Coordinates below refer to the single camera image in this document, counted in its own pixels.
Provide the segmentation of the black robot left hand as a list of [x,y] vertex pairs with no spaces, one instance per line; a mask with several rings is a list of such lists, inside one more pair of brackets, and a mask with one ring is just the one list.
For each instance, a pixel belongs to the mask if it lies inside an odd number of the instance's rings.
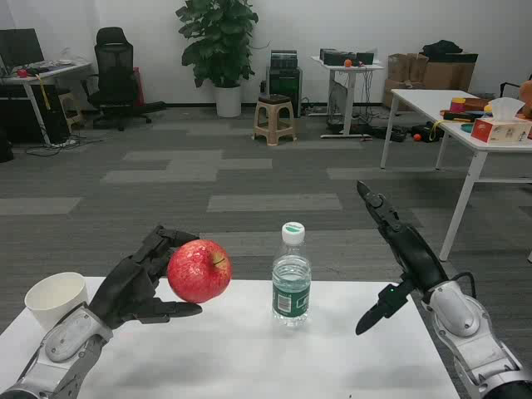
[[144,324],[167,323],[172,318],[202,313],[198,304],[164,302],[155,296],[174,251],[198,238],[162,225],[155,226],[142,240],[140,248],[123,258],[107,275],[89,309],[112,330],[132,320]]

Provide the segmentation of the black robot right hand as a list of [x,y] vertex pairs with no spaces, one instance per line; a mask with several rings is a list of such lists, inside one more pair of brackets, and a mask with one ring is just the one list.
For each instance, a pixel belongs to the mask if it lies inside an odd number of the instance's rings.
[[418,291],[425,295],[449,278],[428,243],[413,225],[400,220],[384,195],[372,191],[360,180],[356,187],[368,213],[377,224],[378,232],[402,269],[401,282],[398,285],[388,284],[378,294],[377,303],[358,321],[355,333],[361,335],[381,319],[390,318],[400,310],[411,292]]

